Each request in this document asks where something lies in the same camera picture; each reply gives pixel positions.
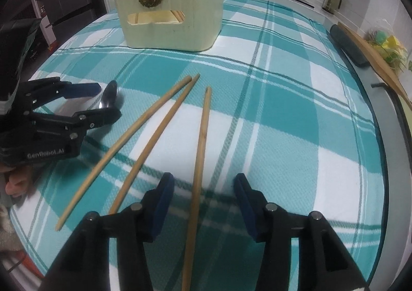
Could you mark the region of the person's left hand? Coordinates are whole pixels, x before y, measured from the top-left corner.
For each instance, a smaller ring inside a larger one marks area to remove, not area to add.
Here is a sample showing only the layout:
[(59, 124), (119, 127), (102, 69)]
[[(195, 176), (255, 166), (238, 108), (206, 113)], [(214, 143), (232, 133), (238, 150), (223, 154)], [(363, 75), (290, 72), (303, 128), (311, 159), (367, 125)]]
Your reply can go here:
[(33, 166), (25, 165), (11, 168), (1, 163), (1, 174), (8, 175), (5, 192), (12, 197), (20, 197), (27, 193), (33, 183)]

